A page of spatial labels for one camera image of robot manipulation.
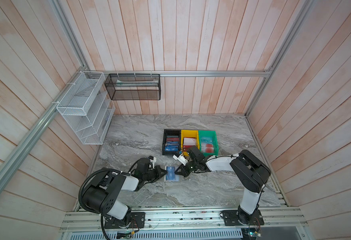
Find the grey card holder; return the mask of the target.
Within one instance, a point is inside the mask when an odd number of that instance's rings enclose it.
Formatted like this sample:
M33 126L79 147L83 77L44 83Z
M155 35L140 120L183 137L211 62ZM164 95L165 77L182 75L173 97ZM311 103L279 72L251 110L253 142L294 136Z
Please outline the grey card holder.
M165 175L165 178L164 178L165 182L179 182L180 181L179 175L176 175L176 169L177 169L177 167L175 167L175 166L166 166L167 174Z

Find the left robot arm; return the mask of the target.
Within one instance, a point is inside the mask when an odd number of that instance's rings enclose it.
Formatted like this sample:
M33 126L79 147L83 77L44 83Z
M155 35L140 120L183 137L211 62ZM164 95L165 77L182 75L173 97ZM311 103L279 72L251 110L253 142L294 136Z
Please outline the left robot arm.
M121 191L137 192L167 175L156 165L156 158L140 158L127 172L102 168L90 174L79 190L78 201L84 210L106 219L126 220L131 208L118 201Z

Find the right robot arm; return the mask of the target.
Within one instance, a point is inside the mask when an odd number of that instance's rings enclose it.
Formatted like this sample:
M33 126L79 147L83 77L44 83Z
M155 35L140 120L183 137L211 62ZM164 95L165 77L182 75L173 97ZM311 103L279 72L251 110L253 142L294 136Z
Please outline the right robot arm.
M187 149L188 156L174 154L173 158L181 163L175 170L183 177L191 173L210 173L217 171L234 172L244 186L244 193L238 207L240 217L249 218L257 208L261 193L271 175L271 170L248 150L236 155L205 156L196 146Z

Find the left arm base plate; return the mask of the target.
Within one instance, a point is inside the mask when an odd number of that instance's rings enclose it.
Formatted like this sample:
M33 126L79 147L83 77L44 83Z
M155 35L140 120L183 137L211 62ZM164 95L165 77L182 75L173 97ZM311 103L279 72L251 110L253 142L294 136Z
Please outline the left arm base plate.
M115 217L106 217L104 219L103 226L107 230L140 230L145 226L145 217L145 212L128 212L122 220Z

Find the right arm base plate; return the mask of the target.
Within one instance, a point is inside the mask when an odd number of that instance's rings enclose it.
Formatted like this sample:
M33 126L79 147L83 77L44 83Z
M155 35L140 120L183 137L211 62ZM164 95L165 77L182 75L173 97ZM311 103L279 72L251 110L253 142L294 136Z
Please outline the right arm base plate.
M221 211L219 216L223 219L225 226L263 226L264 220L260 210L255 210L252 215L243 210Z

